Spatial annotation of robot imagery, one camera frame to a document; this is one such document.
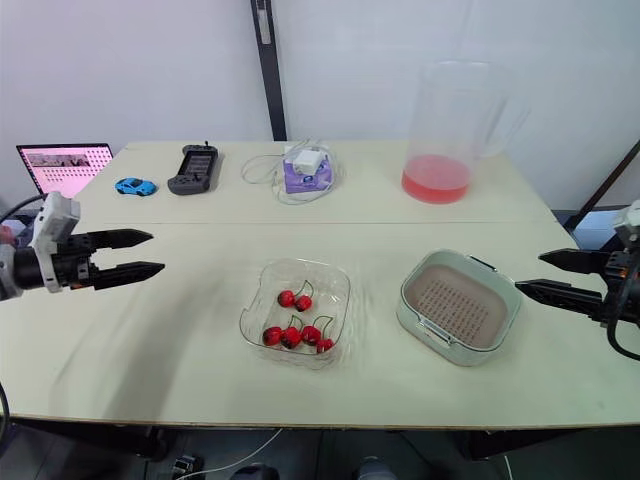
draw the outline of toy cherry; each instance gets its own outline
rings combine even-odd
[[[311,301],[311,297],[308,295],[302,295],[296,300],[296,310],[304,312],[305,310],[309,310],[312,304],[313,302]]]
[[[331,340],[330,338],[324,338],[324,332],[327,330],[329,324],[333,322],[333,317],[329,318],[331,318],[331,320],[329,320],[322,329],[322,338],[318,340],[318,343],[316,343],[316,353],[324,353],[333,348],[333,340]]]
[[[311,288],[311,295],[302,295],[296,300],[296,297],[298,297],[298,295],[300,295],[304,291],[304,288],[307,285],[309,285],[309,287]],[[313,285],[311,285],[308,280],[305,280],[300,290],[298,290],[296,293],[293,293],[293,291],[291,290],[283,290],[282,292],[280,292],[278,294],[278,304],[284,308],[292,307],[295,305],[296,309],[299,312],[304,312],[305,310],[311,308],[311,305],[313,303],[311,301],[311,297],[313,297]]]
[[[289,350],[296,348],[302,341],[302,334],[300,333],[300,330],[292,326],[294,320],[298,320],[300,322],[300,326],[302,327],[302,319],[296,317],[295,315],[291,315],[289,327],[287,327],[287,329],[282,332],[282,337],[280,338],[280,343],[282,343],[282,345]]]
[[[262,343],[267,347],[272,347],[280,343],[282,329],[280,327],[269,327],[262,333]]]
[[[324,340],[320,340],[316,345],[317,353],[324,353],[327,350],[330,350],[333,347],[333,340],[330,338],[325,338]]]
[[[320,315],[313,321],[312,325],[307,325],[306,327],[304,327],[302,329],[302,341],[307,345],[314,346],[320,340],[322,340],[322,332],[320,332],[320,330],[316,328],[316,322],[321,318],[329,319],[329,321],[327,322],[327,325],[329,325],[333,321],[333,317],[329,317],[327,315]]]
[[[283,290],[278,295],[278,303],[281,307],[291,307],[294,303],[296,303],[296,294],[291,290]]]

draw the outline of robotic arm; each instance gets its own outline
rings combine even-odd
[[[640,200],[621,210],[613,226],[625,246],[624,251],[608,253],[566,248],[538,257],[569,272],[599,274],[607,284],[604,300],[599,292],[553,280],[516,282],[516,287],[539,303],[582,313],[599,322],[607,329],[607,339],[618,353],[640,361],[640,352],[630,352],[616,338],[619,321],[635,323],[640,328]]]
[[[0,245],[0,301],[19,297],[24,290],[46,287],[52,293],[63,287],[103,288],[141,282],[153,277],[164,264],[132,262],[98,269],[91,255],[101,248],[128,248],[153,236],[134,229],[103,230],[72,235],[80,219],[80,204],[50,193],[35,219],[33,240],[26,248]]]

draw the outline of plastic tray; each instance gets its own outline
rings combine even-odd
[[[298,312],[295,308],[281,307],[277,302],[283,290],[297,292],[308,281],[313,285],[313,305],[309,310]],[[324,263],[307,260],[282,259],[267,265],[260,274],[260,285],[250,305],[240,316],[240,332],[258,351],[273,360],[284,360],[310,368],[319,368],[339,356],[344,341],[341,341],[346,319],[351,284],[349,277],[340,269]],[[334,341],[334,346],[324,353],[315,347],[300,343],[288,350],[282,345],[267,347],[262,343],[262,333],[269,327],[289,326],[291,315],[311,325],[320,315],[333,317],[325,336]],[[322,330],[322,324],[316,324]]]

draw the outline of pink liquid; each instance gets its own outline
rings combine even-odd
[[[460,200],[469,188],[469,168],[443,155],[420,155],[407,162],[402,188],[414,198],[429,203]]]

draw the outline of white wall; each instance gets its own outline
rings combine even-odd
[[[579,208],[640,138],[636,0],[275,0],[274,9],[292,138],[406,136],[420,65],[451,56],[518,74],[532,113],[509,153],[552,208]]]
[[[519,74],[532,114],[510,154],[552,208],[580,207],[640,137],[636,0],[273,6],[292,138],[406,136],[421,64],[450,56]],[[271,138],[247,0],[0,8],[6,201],[34,191],[19,143]]]
[[[0,198],[17,144],[174,139],[271,139],[249,2],[1,0]]]

